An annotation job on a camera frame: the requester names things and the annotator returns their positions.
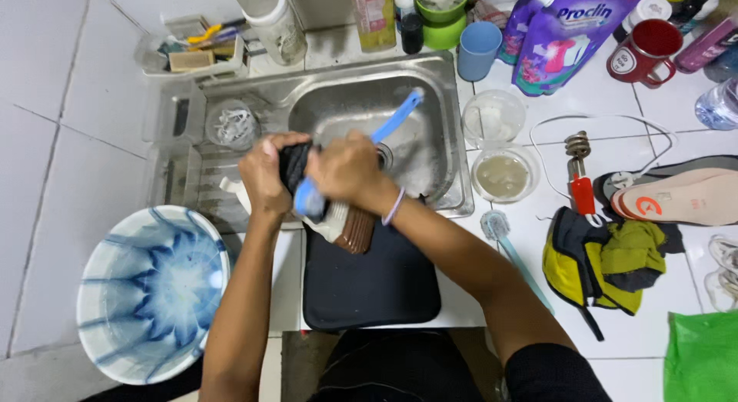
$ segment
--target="hand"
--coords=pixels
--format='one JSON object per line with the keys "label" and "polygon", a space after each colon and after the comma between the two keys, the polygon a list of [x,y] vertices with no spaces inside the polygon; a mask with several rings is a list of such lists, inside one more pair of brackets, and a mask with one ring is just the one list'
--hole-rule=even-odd
{"label": "hand", "polygon": [[377,214],[386,214],[399,190],[379,170],[376,148],[369,137],[352,130],[346,138],[335,138],[318,154],[308,154],[305,174],[312,177],[318,191],[331,199],[344,200]]}
{"label": "hand", "polygon": [[282,220],[292,198],[279,177],[279,150],[310,141],[303,133],[279,133],[262,138],[238,162],[238,171],[251,200],[252,216]]}

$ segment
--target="bracelet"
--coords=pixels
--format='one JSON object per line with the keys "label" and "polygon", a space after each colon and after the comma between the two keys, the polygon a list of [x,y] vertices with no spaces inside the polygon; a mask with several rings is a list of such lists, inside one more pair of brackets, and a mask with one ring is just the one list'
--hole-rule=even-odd
{"label": "bracelet", "polygon": [[397,201],[395,201],[395,205],[392,206],[392,210],[390,210],[390,213],[387,215],[386,218],[382,218],[382,225],[387,226],[392,221],[392,218],[395,217],[395,214],[397,213],[397,209],[400,207],[400,202],[402,201],[402,197],[405,196],[405,188],[402,187],[400,189],[400,196],[397,197]]}

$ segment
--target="sink drain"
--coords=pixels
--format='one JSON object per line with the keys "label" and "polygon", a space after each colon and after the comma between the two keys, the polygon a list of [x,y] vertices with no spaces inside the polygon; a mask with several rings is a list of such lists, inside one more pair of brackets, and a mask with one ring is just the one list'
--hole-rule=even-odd
{"label": "sink drain", "polygon": [[380,170],[389,170],[392,168],[392,152],[390,151],[390,147],[379,143],[376,146],[376,154],[379,157]]}

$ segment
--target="blue brush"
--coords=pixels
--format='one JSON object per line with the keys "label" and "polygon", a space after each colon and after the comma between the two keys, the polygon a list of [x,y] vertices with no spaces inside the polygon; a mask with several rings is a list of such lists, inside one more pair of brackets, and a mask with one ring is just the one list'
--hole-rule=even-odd
{"label": "blue brush", "polygon": [[508,222],[505,214],[498,210],[488,211],[484,216],[482,216],[481,224],[482,232],[484,232],[487,239],[498,241],[500,245],[502,245],[512,263],[521,272],[522,278],[528,283],[530,289],[533,290],[536,296],[538,296],[538,299],[541,300],[541,303],[543,303],[543,305],[549,309],[551,314],[553,314],[554,309],[551,307],[551,303],[549,303],[549,300],[545,295],[543,295],[543,291],[541,291],[538,284],[536,284],[536,280],[533,279],[533,275],[530,274],[528,268],[522,263],[522,259],[517,254],[517,251],[515,251],[515,248],[512,247],[510,239],[507,238],[510,233],[510,222]]}
{"label": "blue brush", "polygon": [[[410,116],[412,110],[423,102],[425,92],[422,88],[412,89],[405,102],[395,111],[390,119],[370,136],[372,143],[377,144],[384,140],[389,134],[397,130],[400,125]],[[294,193],[294,209],[303,216],[320,216],[326,209],[326,199],[318,192],[315,181],[306,178],[300,183]]]}

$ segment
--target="white cable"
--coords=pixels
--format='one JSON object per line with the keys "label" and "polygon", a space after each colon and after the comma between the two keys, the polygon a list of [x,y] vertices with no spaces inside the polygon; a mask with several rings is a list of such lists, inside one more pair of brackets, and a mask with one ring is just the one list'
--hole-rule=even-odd
{"label": "white cable", "polygon": [[[710,238],[708,248],[710,255],[720,265],[717,271],[705,276],[705,289],[710,297],[710,303],[717,311],[735,310],[738,307],[738,241],[728,239],[724,235],[715,235]],[[733,304],[729,308],[722,308],[717,303],[715,293],[720,289],[733,299]]]}
{"label": "white cable", "polygon": [[[554,186],[554,184],[551,182],[551,180],[549,178],[549,169],[546,167],[546,161],[543,159],[543,154],[541,153],[541,150],[538,148],[538,144],[536,143],[536,139],[533,138],[533,132],[536,130],[536,128],[538,128],[539,125],[547,124],[549,122],[554,122],[554,121],[558,121],[558,120],[566,119],[566,118],[613,118],[613,117],[630,118],[630,119],[633,119],[633,120],[636,120],[636,121],[641,121],[641,122],[643,122],[644,124],[646,124],[648,126],[652,126],[653,128],[656,128],[661,133],[664,133],[667,136],[667,138],[669,138],[669,146],[667,147],[667,149],[664,150],[663,152],[661,152],[659,155],[657,155],[653,160],[651,160],[650,162],[648,162],[648,164],[646,164],[646,166],[644,168],[642,168],[641,171],[639,171],[639,172],[633,174],[632,176],[630,176],[630,178],[632,180],[636,180],[636,179],[640,178],[642,175],[644,175],[649,170],[651,170],[651,168],[653,167],[654,164],[656,164],[656,161],[658,161],[659,158],[663,157],[664,154],[666,154],[671,149],[673,149],[674,147],[676,147],[678,145],[678,143],[679,143],[679,138],[677,137],[676,133],[672,132],[671,130],[667,129],[666,127],[664,127],[664,126],[662,126],[662,125],[660,125],[658,123],[655,123],[655,122],[651,121],[650,119],[647,119],[647,118],[644,118],[644,117],[635,116],[635,115],[627,115],[627,114],[600,114],[600,115],[591,115],[591,114],[563,114],[563,115],[558,115],[558,116],[555,116],[555,117],[551,117],[551,118],[545,119],[543,121],[539,121],[538,124],[533,125],[533,127],[530,128],[530,133],[529,133],[530,142],[533,144],[533,148],[536,150],[536,153],[538,153],[538,157],[541,159],[541,164],[543,166],[543,175],[546,177],[546,181],[549,183],[549,186],[551,187],[551,189],[553,189],[555,192],[557,192],[561,196],[563,196],[563,197],[565,197],[565,198],[567,198],[569,200],[572,200],[571,196],[569,196],[568,193],[565,193],[564,191],[558,190],[556,188],[556,186]],[[600,218],[598,215],[591,215],[591,214],[588,214],[587,215],[587,222],[589,222],[590,225],[595,226],[597,228],[602,227],[602,225],[604,223],[604,221],[602,220],[602,218]]]}

